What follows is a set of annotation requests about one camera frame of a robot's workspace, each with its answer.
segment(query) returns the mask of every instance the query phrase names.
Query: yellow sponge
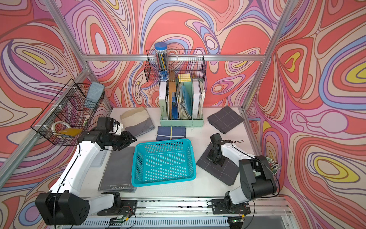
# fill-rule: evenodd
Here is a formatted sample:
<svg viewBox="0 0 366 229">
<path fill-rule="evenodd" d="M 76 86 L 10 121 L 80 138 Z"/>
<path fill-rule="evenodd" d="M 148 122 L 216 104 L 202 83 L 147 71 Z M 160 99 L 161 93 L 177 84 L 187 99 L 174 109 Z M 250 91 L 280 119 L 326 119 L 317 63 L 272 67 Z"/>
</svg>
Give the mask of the yellow sponge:
<svg viewBox="0 0 366 229">
<path fill-rule="evenodd" d="M 76 137 L 78 136 L 83 130 L 82 129 L 78 129 L 78 128 L 66 128 L 64 130 L 60 130 L 59 133 L 60 134 L 65 134 L 65 135 L 69 135 L 69 136 L 73 136 Z"/>
</svg>

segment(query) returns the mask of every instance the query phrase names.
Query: gray sponge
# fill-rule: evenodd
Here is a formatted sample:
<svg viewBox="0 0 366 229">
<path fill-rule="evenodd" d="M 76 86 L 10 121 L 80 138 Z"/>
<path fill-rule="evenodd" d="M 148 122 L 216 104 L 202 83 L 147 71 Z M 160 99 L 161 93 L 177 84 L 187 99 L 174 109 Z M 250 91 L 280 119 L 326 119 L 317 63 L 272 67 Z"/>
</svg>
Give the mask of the gray sponge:
<svg viewBox="0 0 366 229">
<path fill-rule="evenodd" d="M 104 85 L 100 84 L 98 82 L 92 82 L 88 94 L 86 95 L 86 101 L 84 103 L 84 106 L 89 109 L 94 109 L 95 105 L 98 103 L 100 97 L 102 96 L 104 91 Z"/>
</svg>

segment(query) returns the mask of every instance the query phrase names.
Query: beige towel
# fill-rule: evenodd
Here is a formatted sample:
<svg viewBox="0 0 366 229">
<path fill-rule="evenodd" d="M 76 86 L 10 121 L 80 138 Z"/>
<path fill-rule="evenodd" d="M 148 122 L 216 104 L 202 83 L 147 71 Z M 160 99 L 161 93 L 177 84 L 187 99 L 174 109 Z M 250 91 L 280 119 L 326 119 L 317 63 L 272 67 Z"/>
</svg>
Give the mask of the beige towel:
<svg viewBox="0 0 366 229">
<path fill-rule="evenodd" d="M 129 131 L 134 137 L 140 136 L 155 128 L 149 113 L 144 107 L 126 111 L 120 115 L 120 118 L 125 130 Z"/>
</svg>

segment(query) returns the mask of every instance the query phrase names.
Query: colorful swirl pattern wall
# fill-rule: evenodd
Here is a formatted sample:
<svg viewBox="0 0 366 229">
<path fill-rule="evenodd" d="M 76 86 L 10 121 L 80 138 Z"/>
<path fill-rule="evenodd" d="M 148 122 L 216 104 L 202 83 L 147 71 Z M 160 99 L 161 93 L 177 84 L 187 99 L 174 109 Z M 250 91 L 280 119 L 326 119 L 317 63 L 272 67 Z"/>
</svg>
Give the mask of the colorful swirl pattern wall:
<svg viewBox="0 0 366 229">
<path fill-rule="evenodd" d="M 0 166 L 35 118 L 81 67 L 42 0 L 0 1 Z M 102 105 L 98 115 L 105 116 Z M 41 138 L 0 189 L 0 228 L 45 228 L 34 205 L 62 173 L 74 147 Z"/>
<path fill-rule="evenodd" d="M 203 48 L 207 54 L 264 54 L 284 1 L 65 0 L 59 8 L 85 54 L 146 54 Z M 114 107 L 157 106 L 158 84 L 146 82 L 144 62 L 89 63 Z M 240 106 L 259 63 L 208 63 L 205 106 Z"/>
<path fill-rule="evenodd" d="M 248 107 L 300 228 L 366 228 L 366 2 L 300 0 Z"/>
</svg>

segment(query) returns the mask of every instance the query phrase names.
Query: grid pattern cloth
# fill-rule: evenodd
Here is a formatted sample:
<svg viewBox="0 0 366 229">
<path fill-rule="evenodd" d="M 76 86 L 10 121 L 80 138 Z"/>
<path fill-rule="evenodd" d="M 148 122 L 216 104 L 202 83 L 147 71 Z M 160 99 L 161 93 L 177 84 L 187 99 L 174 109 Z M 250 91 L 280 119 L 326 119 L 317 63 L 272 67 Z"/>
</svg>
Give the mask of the grid pattern cloth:
<svg viewBox="0 0 366 229">
<path fill-rule="evenodd" d="M 226 134 L 244 121 L 240 115 L 228 106 L 222 108 L 219 112 L 208 116 L 207 120 L 223 134 Z"/>
<path fill-rule="evenodd" d="M 239 173 L 239 167 L 234 164 L 230 159 L 225 157 L 223 166 L 215 165 L 207 159 L 207 155 L 212 149 L 212 143 L 209 144 L 207 149 L 204 151 L 196 165 L 206 170 L 209 174 L 216 177 L 223 183 L 231 186 L 234 184 L 235 179 Z"/>
<path fill-rule="evenodd" d="M 156 141 L 186 138 L 185 126 L 159 126 Z"/>
</svg>

